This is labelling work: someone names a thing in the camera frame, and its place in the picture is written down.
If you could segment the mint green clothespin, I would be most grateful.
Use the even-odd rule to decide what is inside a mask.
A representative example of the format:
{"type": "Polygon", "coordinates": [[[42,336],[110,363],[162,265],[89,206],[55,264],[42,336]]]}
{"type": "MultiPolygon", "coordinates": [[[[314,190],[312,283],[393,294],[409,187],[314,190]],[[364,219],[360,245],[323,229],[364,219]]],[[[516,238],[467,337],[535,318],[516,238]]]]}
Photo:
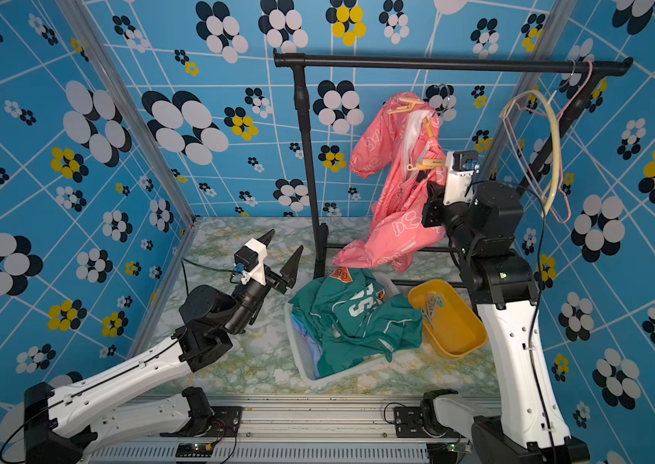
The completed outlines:
{"type": "Polygon", "coordinates": [[[428,292],[426,294],[426,307],[428,309],[437,309],[438,307],[443,307],[445,302],[443,301],[443,296],[438,292],[428,292]]]}

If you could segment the pink jacket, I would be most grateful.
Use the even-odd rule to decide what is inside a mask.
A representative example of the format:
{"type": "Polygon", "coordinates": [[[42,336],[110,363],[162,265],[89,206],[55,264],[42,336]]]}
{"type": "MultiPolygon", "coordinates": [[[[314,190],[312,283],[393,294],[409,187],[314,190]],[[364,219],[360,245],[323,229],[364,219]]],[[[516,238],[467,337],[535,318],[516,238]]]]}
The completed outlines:
{"type": "Polygon", "coordinates": [[[435,108],[425,102],[413,112],[388,114],[400,106],[400,97],[418,99],[410,92],[387,100],[352,150],[350,172],[367,179],[387,168],[383,190],[371,207],[367,239],[355,240],[333,259],[338,267],[371,269],[389,265],[397,273],[412,266],[414,254],[443,237],[439,227],[425,228],[422,209],[428,199],[427,186],[444,186],[447,169],[407,171],[408,164],[424,159],[446,160],[438,141],[440,120],[435,108]]]}

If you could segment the white hanger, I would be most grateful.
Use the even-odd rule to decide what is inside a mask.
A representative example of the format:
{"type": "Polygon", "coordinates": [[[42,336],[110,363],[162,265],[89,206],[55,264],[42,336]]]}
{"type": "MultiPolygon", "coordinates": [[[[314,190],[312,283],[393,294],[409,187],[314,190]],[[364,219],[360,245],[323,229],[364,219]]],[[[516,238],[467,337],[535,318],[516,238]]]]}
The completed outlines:
{"type": "Polygon", "coordinates": [[[538,87],[524,91],[508,101],[499,114],[505,137],[517,157],[524,174],[524,180],[534,189],[535,197],[543,206],[542,216],[547,218],[558,196],[563,196],[564,172],[561,152],[561,131],[559,114],[552,108],[552,99],[545,97],[538,87]],[[544,118],[551,130],[547,140],[538,139],[532,145],[528,156],[524,153],[524,142],[515,133],[511,121],[514,110],[544,118]]]}

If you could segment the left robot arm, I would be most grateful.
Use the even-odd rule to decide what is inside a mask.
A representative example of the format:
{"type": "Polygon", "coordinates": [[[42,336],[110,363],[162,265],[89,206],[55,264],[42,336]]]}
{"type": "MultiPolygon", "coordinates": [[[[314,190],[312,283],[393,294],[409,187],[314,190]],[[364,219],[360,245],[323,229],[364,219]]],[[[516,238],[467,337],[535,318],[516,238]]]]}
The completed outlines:
{"type": "Polygon", "coordinates": [[[285,293],[298,278],[298,247],[280,272],[265,264],[275,232],[249,240],[234,254],[241,281],[230,294],[210,285],[190,290],[177,328],[155,346],[87,379],[26,390],[23,419],[0,449],[2,463],[79,463],[102,448],[147,435],[202,436],[215,412],[200,388],[162,400],[138,396],[222,358],[245,332],[271,290],[285,293]]]}

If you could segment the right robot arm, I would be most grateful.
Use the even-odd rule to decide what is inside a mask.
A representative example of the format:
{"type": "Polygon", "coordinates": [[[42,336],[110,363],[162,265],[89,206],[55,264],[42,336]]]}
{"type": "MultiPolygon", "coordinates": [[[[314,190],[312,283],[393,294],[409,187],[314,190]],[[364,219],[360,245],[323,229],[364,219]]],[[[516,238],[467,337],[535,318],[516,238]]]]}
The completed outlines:
{"type": "Polygon", "coordinates": [[[426,225],[441,226],[449,253],[483,324],[492,350],[501,412],[495,415],[456,392],[422,401],[432,434],[455,431],[472,442],[483,463],[587,463],[588,445],[561,415],[539,333],[541,292],[530,263],[511,245],[524,216],[517,189],[482,181],[445,201],[431,183],[426,225]]]}

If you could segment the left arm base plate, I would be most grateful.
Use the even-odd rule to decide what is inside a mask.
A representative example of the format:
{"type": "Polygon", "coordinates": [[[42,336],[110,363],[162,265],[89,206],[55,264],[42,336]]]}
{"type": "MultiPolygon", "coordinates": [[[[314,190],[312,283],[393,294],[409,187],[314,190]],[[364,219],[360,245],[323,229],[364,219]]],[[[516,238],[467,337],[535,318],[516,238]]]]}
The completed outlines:
{"type": "Polygon", "coordinates": [[[211,414],[205,420],[195,419],[181,431],[160,433],[160,436],[234,438],[238,435],[243,412],[240,406],[212,406],[211,414]]]}

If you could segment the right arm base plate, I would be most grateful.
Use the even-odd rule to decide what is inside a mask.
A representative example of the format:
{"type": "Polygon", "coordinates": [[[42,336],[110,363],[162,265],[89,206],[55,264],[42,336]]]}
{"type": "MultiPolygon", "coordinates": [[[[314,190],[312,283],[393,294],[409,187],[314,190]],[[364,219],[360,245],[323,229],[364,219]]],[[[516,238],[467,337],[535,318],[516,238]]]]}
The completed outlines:
{"type": "Polygon", "coordinates": [[[451,429],[433,430],[424,419],[420,407],[392,405],[390,407],[395,435],[400,439],[450,439],[456,440],[459,434],[451,429]]]}

